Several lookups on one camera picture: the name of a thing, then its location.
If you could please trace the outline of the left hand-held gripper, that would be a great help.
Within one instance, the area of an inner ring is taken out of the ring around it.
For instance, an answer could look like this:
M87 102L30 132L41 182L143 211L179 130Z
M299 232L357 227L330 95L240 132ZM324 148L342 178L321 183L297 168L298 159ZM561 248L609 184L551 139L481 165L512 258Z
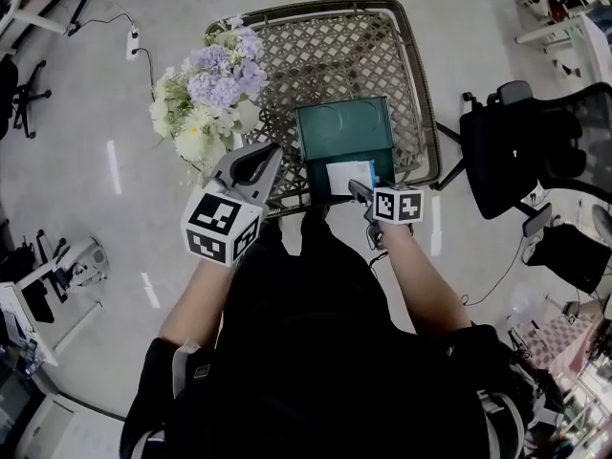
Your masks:
M231 267L259 235L264 204L283 159L275 142L248 144L227 153L214 177L192 191L181 219L186 251Z

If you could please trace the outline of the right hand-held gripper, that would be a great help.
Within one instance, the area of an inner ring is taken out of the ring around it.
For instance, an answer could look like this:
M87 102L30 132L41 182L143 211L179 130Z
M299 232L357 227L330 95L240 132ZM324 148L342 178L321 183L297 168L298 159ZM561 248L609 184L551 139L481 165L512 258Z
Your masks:
M354 179L348 182L348 189L359 204L367 205L367 235L376 250L383 249L381 223L411 227L423 221L424 192L420 189L387 186L373 190Z

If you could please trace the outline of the white box with blue edge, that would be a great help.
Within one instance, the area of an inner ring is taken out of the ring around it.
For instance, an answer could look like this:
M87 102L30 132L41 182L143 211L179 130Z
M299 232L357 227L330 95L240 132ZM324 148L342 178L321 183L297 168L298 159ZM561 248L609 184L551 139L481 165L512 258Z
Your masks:
M373 160L330 163L326 165L326 170L332 195L350 195L349 182L351 180L370 189L373 189L376 184Z

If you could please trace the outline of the green box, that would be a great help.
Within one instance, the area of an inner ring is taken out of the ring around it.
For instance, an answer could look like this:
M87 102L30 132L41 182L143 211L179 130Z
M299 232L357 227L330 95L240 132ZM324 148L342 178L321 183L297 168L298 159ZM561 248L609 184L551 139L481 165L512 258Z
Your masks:
M374 181L382 186L395 183L393 134L385 97L302 106L295 116L312 205L331 205L351 197L349 192L332 192L328 164L370 162Z

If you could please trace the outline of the person's right forearm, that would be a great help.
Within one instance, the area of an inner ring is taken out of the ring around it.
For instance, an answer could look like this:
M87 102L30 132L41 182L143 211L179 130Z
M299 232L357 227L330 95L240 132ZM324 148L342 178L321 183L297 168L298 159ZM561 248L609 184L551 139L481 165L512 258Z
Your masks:
M382 242L416 334L437 339L470 327L457 293L438 273L407 225L382 223Z

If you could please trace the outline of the person's left forearm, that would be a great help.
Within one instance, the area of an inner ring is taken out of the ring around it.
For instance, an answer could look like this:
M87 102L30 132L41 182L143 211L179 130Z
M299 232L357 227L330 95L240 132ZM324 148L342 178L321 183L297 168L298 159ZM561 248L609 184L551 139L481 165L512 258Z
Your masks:
M215 342L234 273L234 268L201 259L159 337L177 346Z

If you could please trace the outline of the purple and white flower bouquet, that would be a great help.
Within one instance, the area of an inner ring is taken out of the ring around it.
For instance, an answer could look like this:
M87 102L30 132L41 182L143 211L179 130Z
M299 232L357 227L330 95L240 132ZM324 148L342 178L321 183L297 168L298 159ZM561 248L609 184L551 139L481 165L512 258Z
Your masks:
M259 123L255 101L269 84L259 64L263 54L255 30L234 16L207 33L180 69L166 68L152 87L153 130L203 176Z

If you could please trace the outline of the woven rattan table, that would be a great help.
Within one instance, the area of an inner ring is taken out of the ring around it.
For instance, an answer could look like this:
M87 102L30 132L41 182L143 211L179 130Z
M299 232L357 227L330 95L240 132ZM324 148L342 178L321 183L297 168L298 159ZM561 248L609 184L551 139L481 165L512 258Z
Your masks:
M269 84L256 100L259 123L246 143L273 141L283 160L268 200L270 217L315 207L301 158L295 109L385 97L393 132L394 183L432 186L442 174L426 70L396 0L321 0L251 11L243 22L263 41Z

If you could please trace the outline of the black mesh office chair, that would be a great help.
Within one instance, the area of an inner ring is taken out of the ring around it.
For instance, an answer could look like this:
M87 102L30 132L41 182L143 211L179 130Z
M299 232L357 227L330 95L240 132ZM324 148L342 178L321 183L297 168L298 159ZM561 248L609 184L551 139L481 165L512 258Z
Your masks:
M528 82L500 86L481 103L471 93L471 109L458 131L437 129L461 147L461 159L432 189L441 191L466 173L481 215L494 219L511 208L527 219L526 237L552 215L550 204L525 201L537 187L589 194L612 205L612 85L598 82L555 99L537 99Z

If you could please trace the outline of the person's black clothing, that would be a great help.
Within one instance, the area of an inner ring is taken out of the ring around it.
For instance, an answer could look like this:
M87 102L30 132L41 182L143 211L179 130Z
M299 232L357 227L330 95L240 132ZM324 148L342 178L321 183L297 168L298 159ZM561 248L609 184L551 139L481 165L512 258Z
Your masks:
M534 388L489 325L400 330L322 213L267 223L209 346L157 336L120 459L523 459Z

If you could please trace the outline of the white power strip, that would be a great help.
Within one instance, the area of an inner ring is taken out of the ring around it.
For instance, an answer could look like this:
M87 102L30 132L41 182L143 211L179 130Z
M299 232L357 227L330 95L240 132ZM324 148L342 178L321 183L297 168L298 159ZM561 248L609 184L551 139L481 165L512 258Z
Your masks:
M140 29L136 23L132 23L130 30L127 33L125 58L128 61L135 60L139 52L139 47L140 47Z

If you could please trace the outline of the black bag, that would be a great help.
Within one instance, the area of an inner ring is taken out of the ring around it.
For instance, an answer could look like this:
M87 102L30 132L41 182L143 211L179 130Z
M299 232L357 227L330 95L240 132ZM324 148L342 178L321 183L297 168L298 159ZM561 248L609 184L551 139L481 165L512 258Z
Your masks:
M571 224L545 227L542 238L526 261L529 267L545 267L568 284L587 294L595 292L612 249Z

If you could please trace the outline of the pink checkered mat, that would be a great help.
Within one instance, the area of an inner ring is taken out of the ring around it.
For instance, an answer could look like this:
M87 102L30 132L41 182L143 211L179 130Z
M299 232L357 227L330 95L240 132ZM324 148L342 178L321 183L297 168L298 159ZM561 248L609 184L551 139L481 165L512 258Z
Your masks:
M534 368L547 370L555 379L574 379L587 361L601 316L579 316L570 323L566 316L550 319L538 327L532 322L520 323L516 330L525 342L529 362Z

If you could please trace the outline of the black swivel chair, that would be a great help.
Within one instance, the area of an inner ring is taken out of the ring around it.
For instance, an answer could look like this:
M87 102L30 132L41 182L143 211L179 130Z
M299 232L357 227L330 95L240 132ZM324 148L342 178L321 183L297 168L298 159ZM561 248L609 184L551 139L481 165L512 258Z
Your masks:
M0 61L0 141L9 132L10 119L14 118L12 127L23 129L27 139L33 139L35 132L30 130L28 110L31 103L52 96L51 90L34 94L38 73L47 65L46 60L36 64L27 82L19 84L18 69L7 57Z

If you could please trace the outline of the white desk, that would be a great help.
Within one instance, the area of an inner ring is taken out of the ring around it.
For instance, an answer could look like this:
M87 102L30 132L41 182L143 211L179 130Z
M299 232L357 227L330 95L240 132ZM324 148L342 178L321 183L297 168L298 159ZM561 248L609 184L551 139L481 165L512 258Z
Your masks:
M583 12L553 25L517 36L517 44L526 44L553 35L567 33L579 61L580 76L588 85L604 82L612 86L612 51L604 32Z

